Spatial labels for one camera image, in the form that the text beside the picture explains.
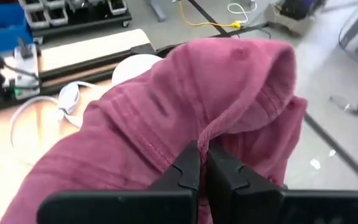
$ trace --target hoodie seam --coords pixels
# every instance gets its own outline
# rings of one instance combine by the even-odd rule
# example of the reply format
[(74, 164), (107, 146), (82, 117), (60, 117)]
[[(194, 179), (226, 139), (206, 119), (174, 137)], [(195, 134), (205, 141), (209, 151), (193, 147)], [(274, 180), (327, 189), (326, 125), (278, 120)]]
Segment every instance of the hoodie seam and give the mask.
[(182, 93), (183, 96), (183, 104), (186, 104), (187, 107), (191, 108), (192, 109), (192, 113), (193, 113), (193, 117), (194, 117), (194, 120), (197, 121), (197, 133), (195, 133), (195, 136), (199, 135), (199, 132), (200, 132), (200, 129), (202, 127), (202, 125), (200, 124), (200, 122), (198, 121), (198, 116), (197, 116), (197, 112), (195, 110), (195, 108), (193, 107), (193, 104), (191, 103), (191, 101), (189, 100), (189, 98), (191, 98), (188, 94), (186, 90), (186, 78), (182, 78), (179, 74), (178, 74), (178, 70), (175, 70), (175, 77), (178, 79), (178, 83), (180, 84), (180, 92)]
[[(189, 95), (190, 99), (195, 99), (196, 100), (195, 104), (191, 103), (190, 101), (189, 101), (189, 103), (190, 103), (190, 107), (194, 111), (194, 114), (196, 115), (196, 120), (198, 121), (197, 122), (198, 123), (198, 132), (201, 132), (203, 126), (206, 125), (206, 123), (207, 123), (208, 115), (206, 114), (206, 107), (205, 107), (204, 102), (203, 102), (203, 100), (201, 98), (200, 88), (196, 83), (196, 77), (194, 76), (194, 72), (193, 72), (193, 71), (195, 71), (194, 66), (193, 66), (192, 63), (189, 63), (189, 58), (190, 58), (191, 54), (189, 52), (188, 47), (186, 47), (186, 54), (187, 54), (187, 62), (188, 62), (188, 65), (190, 66), (190, 71), (191, 71), (190, 74), (193, 77), (193, 78), (189, 78), (188, 80), (190, 80), (190, 84), (193, 85), (193, 88), (194, 88), (194, 90), (196, 92), (196, 93), (193, 94), (193, 96)], [(202, 106), (201, 117), (203, 119), (203, 123), (200, 123), (199, 119), (197, 119), (199, 111), (195, 107), (193, 107), (193, 105), (197, 105), (198, 103)]]
[[(278, 113), (277, 112), (277, 108), (276, 108), (276, 105), (273, 103), (272, 99), (268, 96), (268, 94), (266, 94), (265, 90), (263, 89), (263, 87), (261, 88), (261, 92), (266, 96), (266, 98), (269, 100), (270, 104), (273, 105), (273, 108), (275, 110), (275, 113)], [(268, 117), (268, 120), (270, 120), (270, 114), (269, 112), (267, 112), (266, 108), (261, 104), (259, 103), (262, 108), (265, 110), (265, 112), (267, 113), (267, 117)]]
[(92, 189), (92, 186), (84, 183), (79, 178), (71, 177), (70, 175), (62, 174), (61, 172), (51, 170), (51, 169), (42, 169), (42, 170), (34, 170), (30, 173), (30, 175), (51, 175), (52, 177), (58, 177), (59, 179), (68, 180), (72, 183), (78, 184), (83, 189)]
[(280, 95), (277, 93), (277, 91), (271, 86), (271, 84), (269, 82), (266, 82), (266, 85), (272, 90), (272, 92), (274, 93), (274, 95), (276, 95), (277, 99), (280, 101), (280, 103), (283, 105), (284, 102), (281, 99)]
[[(106, 169), (103, 169), (101, 167), (93, 166), (89, 162), (81, 161), (79, 159), (75, 159), (75, 158), (72, 158), (72, 157), (68, 157), (68, 156), (64, 156), (64, 155), (52, 155), (52, 156), (48, 156), (48, 159), (50, 160), (50, 161), (47, 161), (48, 163), (50, 163), (51, 161), (56, 161), (56, 160), (59, 160), (59, 159), (63, 159), (63, 160), (66, 161), (66, 166), (68, 166), (69, 168), (74, 167), (73, 163), (77, 163), (78, 165), (81, 165), (82, 168), (81, 168), (81, 170), (76, 170), (76, 172), (79, 172), (81, 174), (87, 175), (88, 177), (94, 178), (96, 180), (100, 180), (100, 181), (105, 182), (105, 183), (109, 183), (109, 182), (105, 181), (104, 179), (100, 179), (100, 178), (96, 177), (96, 176), (100, 176), (101, 172), (104, 172), (103, 176), (105, 176), (105, 177), (110, 176), (112, 178), (119, 179), (119, 180), (122, 180), (122, 181), (125, 181), (125, 182), (132, 182), (132, 184), (138, 185), (139, 187), (146, 185), (146, 184), (144, 184), (142, 182), (134, 181), (134, 180), (131, 180), (131, 179), (126, 179), (121, 174), (117, 174), (115, 172), (109, 172)], [(42, 170), (49, 170), (49, 169), (43, 168), (40, 165), (39, 165), (38, 169), (40, 169), (40, 170), (41, 169)]]
[[(131, 110), (131, 111), (135, 111), (137, 114), (140, 114), (140, 112), (136, 109), (136, 107), (134, 106), (134, 104), (131, 102), (131, 99), (130, 99), (129, 97), (127, 97), (127, 95), (125, 95), (125, 94), (123, 94), (123, 95), (124, 95), (124, 97), (126, 98), (126, 101), (128, 102), (128, 105), (129, 105), (129, 106), (127, 107), (127, 109), (128, 109), (128, 110)], [(123, 117), (122, 114), (123, 114), (123, 113), (118, 113), (118, 115), (121, 117), (121, 119), (122, 119), (123, 121), (127, 122), (127, 119), (126, 119), (125, 117)], [(157, 136), (156, 133), (153, 132), (153, 129), (152, 129), (143, 119), (139, 119), (139, 122), (142, 123), (142, 124), (141, 124), (142, 127), (144, 127), (145, 129), (147, 129), (147, 130), (149, 131), (148, 134), (153, 133), (154, 136)], [(162, 164), (162, 166), (164, 166), (164, 165), (168, 165), (168, 166), (169, 166), (169, 161), (168, 161), (168, 159), (163, 155), (163, 153), (162, 153), (160, 150), (158, 150), (158, 149), (154, 146), (154, 144), (152, 144), (150, 141), (147, 140), (147, 138), (145, 137), (145, 135), (144, 135), (143, 132), (139, 132), (139, 130), (133, 130), (133, 129), (131, 129), (130, 127), (128, 127), (128, 128), (129, 128), (133, 133), (138, 132), (139, 134), (138, 134), (137, 136), (140, 138), (140, 140), (141, 140), (142, 142), (146, 143), (147, 145), (149, 145), (149, 146), (152, 148), (152, 150), (146, 150), (146, 151), (145, 151), (145, 153), (148, 154), (148, 156), (150, 156), (151, 159), (155, 160), (156, 157), (161, 158), (161, 159), (163, 160), (163, 163), (164, 163), (164, 164)], [(158, 140), (158, 141), (159, 141), (159, 143), (162, 145), (162, 147), (168, 148), (168, 146), (166, 146), (161, 140)], [(159, 166), (156, 166), (156, 167), (157, 167), (157, 169), (158, 169), (159, 171), (162, 171), (162, 169), (160, 169), (160, 168), (161, 168), (161, 164), (159, 164)]]

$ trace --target black shelf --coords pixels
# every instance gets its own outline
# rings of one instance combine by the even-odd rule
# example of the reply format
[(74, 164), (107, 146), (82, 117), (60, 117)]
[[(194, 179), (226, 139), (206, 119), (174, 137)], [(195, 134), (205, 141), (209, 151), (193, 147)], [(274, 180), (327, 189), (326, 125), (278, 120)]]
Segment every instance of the black shelf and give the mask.
[(121, 24), (132, 20), (129, 10), (126, 13), (114, 16), (108, 11), (108, 7), (94, 7), (89, 9), (77, 9), (75, 13), (67, 9), (68, 24), (44, 29), (32, 30), (33, 37), (56, 37), (73, 32), (89, 32), (91, 30), (111, 27), (113, 24)]

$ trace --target electronic device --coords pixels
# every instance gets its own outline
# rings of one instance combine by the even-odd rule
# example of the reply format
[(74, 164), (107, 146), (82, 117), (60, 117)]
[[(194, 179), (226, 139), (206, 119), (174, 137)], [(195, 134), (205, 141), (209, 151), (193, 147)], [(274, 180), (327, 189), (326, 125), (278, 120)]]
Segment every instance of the electronic device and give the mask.
[(324, 3), (324, 0), (285, 0), (280, 14), (300, 20), (312, 15)]
[[(26, 45), (25, 49), (31, 49), (32, 55), (39, 56), (41, 52), (38, 48), (38, 45), (35, 46), (35, 50), (37, 52), (34, 52), (34, 45)], [(8, 69), (16, 73), (16, 78), (8, 80), (5, 79), (0, 72), (0, 109), (25, 103), (29, 98), (35, 96), (36, 93), (38, 93), (36, 95), (59, 94), (60, 90), (64, 86), (68, 85), (73, 81), (97, 83), (111, 79), (111, 74), (114, 71), (114, 68), (109, 68), (107, 70), (103, 70), (102, 72), (90, 72), (81, 77), (76, 76), (76, 74), (92, 70), (93, 68), (99, 68), (106, 65), (119, 63), (125, 58), (137, 54), (157, 54), (164, 57), (172, 48), (173, 47), (170, 47), (169, 49), (167, 49), (167, 51), (164, 51), (160, 54), (156, 53), (150, 44), (145, 44), (133, 47), (123, 52), (106, 55), (101, 58), (95, 58), (86, 62), (80, 62), (77, 64), (68, 65), (66, 67), (56, 68), (41, 73), (38, 73), (38, 71), (36, 70), (32, 70), (32, 68), (35, 69), (35, 67), (37, 67), (35, 66), (34, 61), (32, 66), (21, 66), (21, 60), (23, 59), (23, 56), (21, 55), (22, 50), (16, 48), (14, 55), (19, 54), (20, 56), (14, 56), (16, 60), (15, 67), (6, 65), (2, 57), (0, 56), (0, 69), (2, 69), (3, 67), (7, 67)], [(43, 86), (42, 84), (45, 82), (53, 82), (53, 85)]]
[[(358, 224), (358, 192), (285, 190), (211, 142), (206, 196), (214, 224)], [(47, 197), (38, 224), (196, 224), (200, 154), (192, 141), (145, 190), (64, 191)]]
[[(42, 82), (38, 77), (38, 60), (40, 50), (35, 44), (26, 45), (19, 40), (14, 49), (15, 66), (5, 63), (0, 56), (0, 101), (21, 100), (40, 93)], [(4, 67), (14, 72), (14, 77), (7, 79), (1, 74)]]

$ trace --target wooden table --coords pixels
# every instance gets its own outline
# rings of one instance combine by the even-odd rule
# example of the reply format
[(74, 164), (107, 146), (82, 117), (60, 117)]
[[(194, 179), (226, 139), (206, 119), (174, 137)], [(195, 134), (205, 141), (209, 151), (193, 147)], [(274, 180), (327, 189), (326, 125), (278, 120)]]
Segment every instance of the wooden table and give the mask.
[[(149, 43), (150, 40), (146, 34), (137, 29), (62, 45), (43, 50), (39, 67), (41, 71), (51, 70)], [(14, 65), (13, 58), (6, 58), (6, 62)], [(1, 73), (7, 77), (12, 75), (7, 70)], [(79, 107), (74, 115), (81, 116), (86, 105), (91, 100), (98, 99), (110, 85), (111, 81), (108, 80), (101, 83), (104, 87), (100, 89), (81, 89)], [(23, 178), (31, 170), (31, 166), (26, 165), (20, 159), (36, 162), (59, 139), (78, 130), (66, 121), (57, 123), (54, 117), (56, 105), (53, 103), (43, 101), (34, 103), (17, 118), (13, 135), (15, 148), (13, 149), (9, 138), (9, 120), (16, 109), (17, 107), (0, 111), (0, 218), (16, 194)]]

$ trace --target white cable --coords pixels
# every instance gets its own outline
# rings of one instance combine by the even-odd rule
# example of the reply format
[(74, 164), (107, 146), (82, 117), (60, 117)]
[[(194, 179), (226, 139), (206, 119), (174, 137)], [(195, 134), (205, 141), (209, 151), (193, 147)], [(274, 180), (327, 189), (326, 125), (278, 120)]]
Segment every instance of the white cable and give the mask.
[[(23, 103), (12, 115), (11, 120), (9, 121), (9, 134), (11, 138), (11, 146), (14, 150), (15, 145), (13, 142), (13, 127), (15, 125), (17, 117), (23, 112), (24, 109), (26, 109), (29, 105), (31, 105), (34, 102), (37, 101), (51, 101), (52, 103), (55, 103), (57, 105), (57, 121), (60, 122), (64, 118), (67, 119), (68, 122), (70, 122), (72, 125), (80, 128), (82, 123), (81, 119), (78, 119), (75, 116), (72, 116), (72, 112), (74, 112), (78, 101), (80, 99), (80, 89), (79, 85), (81, 86), (87, 86), (90, 88), (97, 88), (99, 86), (91, 83), (81, 82), (81, 81), (75, 81), (71, 82), (68, 85), (64, 86), (59, 93), (58, 99), (51, 97), (51, 96), (36, 96), (34, 98), (31, 98), (27, 100), (25, 103)], [(29, 162), (23, 161), (25, 164), (33, 165)]]
[[(246, 17), (246, 19), (243, 20), (243, 21), (239, 21), (239, 22), (242, 23), (242, 24), (246, 24), (246, 23), (248, 22), (247, 13), (254, 12), (254, 11), (258, 8), (258, 5), (256, 4), (255, 1), (251, 1), (251, 2), (255, 5), (255, 7), (254, 7), (253, 9), (249, 10), (249, 11), (245, 11), (244, 8), (243, 8), (240, 4), (238, 4), (238, 3), (230, 3), (230, 4), (228, 4), (228, 5), (227, 5), (227, 10), (228, 10), (230, 13), (233, 13), (233, 14), (243, 14), (243, 15)], [(232, 10), (230, 9), (230, 7), (232, 7), (232, 6), (237, 6), (237, 7), (239, 7), (241, 11), (237, 11), (237, 12), (232, 11)]]

